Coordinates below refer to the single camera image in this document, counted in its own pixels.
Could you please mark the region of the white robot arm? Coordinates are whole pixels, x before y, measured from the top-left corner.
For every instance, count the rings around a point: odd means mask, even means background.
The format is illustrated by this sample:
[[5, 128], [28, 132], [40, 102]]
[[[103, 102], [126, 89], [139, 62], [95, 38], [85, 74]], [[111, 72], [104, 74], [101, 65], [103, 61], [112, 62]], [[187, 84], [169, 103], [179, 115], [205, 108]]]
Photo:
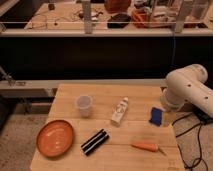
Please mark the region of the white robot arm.
[[180, 110], [186, 101], [213, 118], [213, 90], [205, 85], [206, 68], [192, 64], [169, 72], [165, 78], [167, 87], [160, 97], [166, 111]]

